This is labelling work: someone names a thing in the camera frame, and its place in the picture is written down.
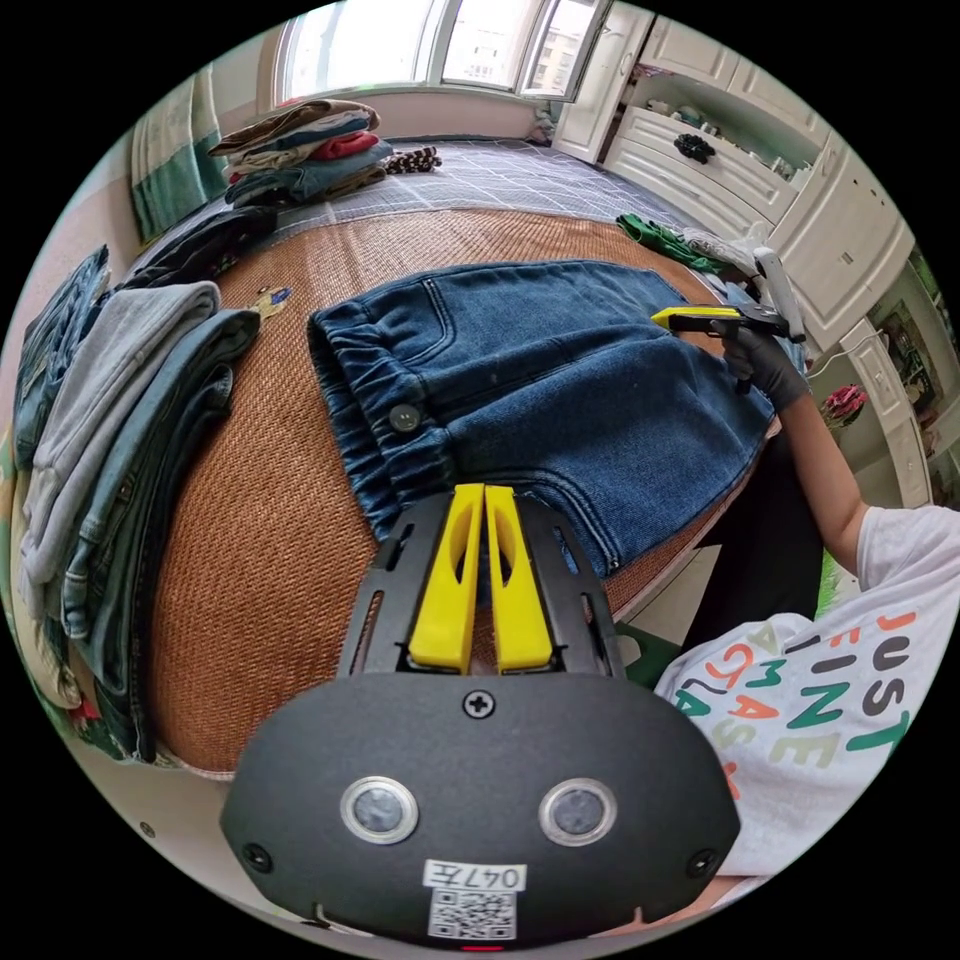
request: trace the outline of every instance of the wall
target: wall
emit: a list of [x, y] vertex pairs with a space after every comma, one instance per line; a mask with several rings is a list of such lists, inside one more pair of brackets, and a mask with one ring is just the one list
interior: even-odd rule
[[101, 244], [110, 250], [115, 279], [140, 246], [129, 185], [129, 136], [119, 140], [90, 172], [54, 225], [33, 265], [10, 322], [0, 360], [0, 432], [9, 422], [23, 333], [57, 287]]

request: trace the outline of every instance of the teal curtain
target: teal curtain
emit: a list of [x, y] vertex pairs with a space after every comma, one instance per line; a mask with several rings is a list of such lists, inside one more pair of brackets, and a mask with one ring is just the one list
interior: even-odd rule
[[226, 190], [226, 161], [211, 157], [220, 140], [213, 68], [172, 90], [133, 129], [130, 179], [144, 244]]

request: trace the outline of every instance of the folded clothes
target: folded clothes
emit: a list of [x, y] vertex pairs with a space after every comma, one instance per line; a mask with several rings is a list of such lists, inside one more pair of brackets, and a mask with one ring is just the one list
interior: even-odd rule
[[[30, 487], [30, 473], [17, 473], [10, 517], [10, 579], [11, 584], [20, 576], [20, 541], [26, 529], [23, 504]], [[74, 710], [80, 706], [80, 689], [76, 678], [64, 662], [62, 652], [51, 644], [47, 637], [46, 624], [35, 620], [27, 612], [19, 591], [10, 591], [10, 613], [13, 616], [14, 633], [23, 665], [33, 679], [37, 691], [48, 703], [61, 710]]]
[[180, 339], [117, 434], [69, 543], [63, 628], [97, 680], [101, 705], [112, 705], [104, 719], [126, 750], [142, 752], [145, 735], [131, 705], [133, 646], [139, 656], [146, 641], [142, 633], [134, 640], [138, 607], [152, 610], [180, 480], [199, 442], [229, 413], [228, 364], [259, 328], [255, 311], [223, 310]]
[[380, 138], [375, 133], [348, 133], [344, 137], [335, 137], [332, 140], [324, 140], [313, 153], [310, 154], [311, 160], [336, 160], [339, 157], [349, 157], [354, 153], [361, 153], [369, 150], [380, 142]]
[[29, 470], [50, 410], [73, 358], [99, 315], [110, 282], [106, 246], [86, 257], [57, 288], [23, 335], [13, 399], [17, 470]]
[[35, 619], [117, 432], [170, 351], [219, 309], [220, 291], [209, 282], [120, 290], [77, 350], [34, 454], [23, 508], [19, 587]]
[[271, 140], [276, 140], [278, 137], [308, 124], [353, 112], [366, 114], [367, 125], [370, 130], [376, 130], [380, 126], [380, 115], [373, 107], [368, 107], [366, 104], [356, 103], [352, 100], [327, 100], [322, 97], [311, 97], [307, 100], [301, 100], [293, 106], [274, 110], [242, 129], [228, 134], [210, 150], [210, 155], [221, 157], [242, 153], [269, 143]]
[[291, 130], [282, 137], [277, 137], [263, 146], [248, 150], [245, 154], [246, 159], [252, 159], [261, 153], [274, 153], [279, 150], [295, 150], [297, 147], [306, 147], [313, 145], [316, 149], [321, 143], [332, 140], [336, 137], [345, 136], [348, 133], [357, 133], [363, 130], [369, 130], [369, 122], [366, 117], [358, 117], [355, 120], [347, 120], [344, 123], [338, 123], [329, 130]]
[[199, 220], [168, 243], [151, 248], [116, 289], [213, 280], [252, 243], [277, 228], [275, 207], [222, 210]]
[[313, 314], [307, 339], [375, 537], [458, 483], [559, 510], [609, 577], [727, 495], [773, 417], [650, 317], [683, 298], [596, 261], [452, 267]]
[[369, 150], [338, 160], [305, 160], [296, 167], [251, 173], [233, 184], [224, 199], [235, 207], [242, 207], [255, 202], [258, 197], [279, 193], [292, 203], [319, 203], [334, 195], [342, 195], [343, 184], [352, 183], [361, 173], [363, 183], [371, 182], [372, 178], [382, 179], [373, 168], [391, 153], [393, 147], [380, 140]]

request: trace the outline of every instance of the black pants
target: black pants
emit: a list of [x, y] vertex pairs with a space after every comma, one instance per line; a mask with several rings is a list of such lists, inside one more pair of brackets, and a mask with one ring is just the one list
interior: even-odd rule
[[777, 613], [816, 616], [823, 540], [782, 433], [767, 444], [747, 486], [700, 546], [718, 544], [684, 650]]

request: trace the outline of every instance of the stack of folded clothes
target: stack of folded clothes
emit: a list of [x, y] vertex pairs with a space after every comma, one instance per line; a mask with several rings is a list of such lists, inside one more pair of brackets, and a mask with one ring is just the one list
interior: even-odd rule
[[24, 337], [13, 613], [38, 692], [60, 709], [82, 700], [123, 758], [152, 763], [143, 662], [167, 532], [186, 472], [229, 415], [233, 364], [260, 315], [223, 308], [209, 280], [106, 290], [106, 267], [103, 247]]
[[299, 100], [224, 137], [210, 151], [226, 157], [234, 207], [320, 203], [386, 177], [393, 147], [374, 130], [376, 110], [350, 100]]

